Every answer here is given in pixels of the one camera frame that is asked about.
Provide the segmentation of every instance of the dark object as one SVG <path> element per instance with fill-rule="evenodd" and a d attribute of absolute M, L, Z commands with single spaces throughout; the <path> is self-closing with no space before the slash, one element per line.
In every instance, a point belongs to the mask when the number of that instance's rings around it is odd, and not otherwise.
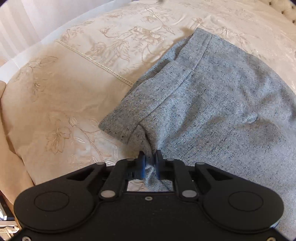
<path fill-rule="evenodd" d="M 272 190 L 206 163 L 164 160 L 160 151 L 155 165 L 159 179 L 173 181 L 174 192 L 126 191 L 129 180 L 144 178 L 142 152 L 22 192 L 14 207 L 24 229 L 12 240 L 287 241 L 274 229 L 284 205 Z"/>
<path fill-rule="evenodd" d="M 0 195 L 0 220 L 2 221 L 14 221 L 15 217 L 7 206 L 3 196 Z"/>

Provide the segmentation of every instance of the beige bedspread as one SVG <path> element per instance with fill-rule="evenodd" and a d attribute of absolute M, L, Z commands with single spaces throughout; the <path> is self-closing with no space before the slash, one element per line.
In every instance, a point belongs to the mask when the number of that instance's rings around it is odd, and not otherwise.
<path fill-rule="evenodd" d="M 9 171 L 11 178 L 0 189 L 8 199 L 13 203 L 32 185 L 29 176 L 39 184 L 98 161 L 114 165 L 136 156 L 137 150 L 127 150 L 98 123 L 138 77 L 197 27 L 257 56 L 296 93 L 296 26 L 268 5 L 256 0 L 132 2 L 68 29 L 9 81 L 1 98 L 4 131 L 25 166 L 1 152 L 0 176 Z M 19 169 L 9 170 L 9 163 Z M 145 190 L 141 182 L 130 188 Z"/>

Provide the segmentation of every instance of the seam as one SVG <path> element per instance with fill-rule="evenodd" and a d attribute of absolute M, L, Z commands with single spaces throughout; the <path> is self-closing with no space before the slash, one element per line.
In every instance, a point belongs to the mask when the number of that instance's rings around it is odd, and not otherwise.
<path fill-rule="evenodd" d="M 92 62 L 93 64 L 95 64 L 96 66 L 100 67 L 101 69 L 107 71 L 109 74 L 112 74 L 113 76 L 115 76 L 116 78 L 118 78 L 119 80 L 121 80 L 122 82 L 126 83 L 129 86 L 133 86 L 133 82 L 129 81 L 128 79 L 126 79 L 125 77 L 117 74 L 116 72 L 114 72 L 113 70 L 109 69 L 108 67 L 96 62 L 95 60 L 93 60 L 92 58 L 90 58 L 89 56 L 85 55 L 84 53 L 81 53 L 80 51 L 78 51 L 75 48 L 70 47 L 69 45 L 65 44 L 64 42 L 60 41 L 60 40 L 56 40 L 56 42 L 60 43 L 61 45 L 63 45 L 64 47 L 72 50 L 73 52 L 75 52 L 76 54 L 79 54 L 80 56 L 84 57 L 85 59 L 87 59 L 88 61 Z"/>

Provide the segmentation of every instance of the screw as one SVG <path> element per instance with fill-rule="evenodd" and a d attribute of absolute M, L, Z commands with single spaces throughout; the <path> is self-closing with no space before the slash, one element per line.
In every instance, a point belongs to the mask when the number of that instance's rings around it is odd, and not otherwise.
<path fill-rule="evenodd" d="M 22 241 L 31 241 L 31 239 L 27 236 L 22 237 Z"/>
<path fill-rule="evenodd" d="M 193 190 L 185 190 L 182 192 L 184 197 L 195 197 L 197 195 L 196 191 Z"/>
<path fill-rule="evenodd" d="M 152 201 L 152 200 L 153 200 L 153 198 L 152 198 L 152 197 L 150 197 L 150 196 L 147 196 L 147 197 L 145 197 L 145 200 L 146 200 L 146 201 Z"/>
<path fill-rule="evenodd" d="M 111 198 L 114 197 L 116 193 L 112 190 L 105 190 L 101 192 L 101 196 L 104 198 Z"/>

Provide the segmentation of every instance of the wrinkled fabric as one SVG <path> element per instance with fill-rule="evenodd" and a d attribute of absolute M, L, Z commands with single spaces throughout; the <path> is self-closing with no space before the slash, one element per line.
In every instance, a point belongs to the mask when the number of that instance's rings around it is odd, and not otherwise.
<path fill-rule="evenodd" d="M 145 184 L 166 191 L 152 156 L 203 161 L 279 193 L 280 230 L 296 235 L 295 95 L 265 63 L 197 29 L 135 84 L 100 128 L 149 158 Z"/>

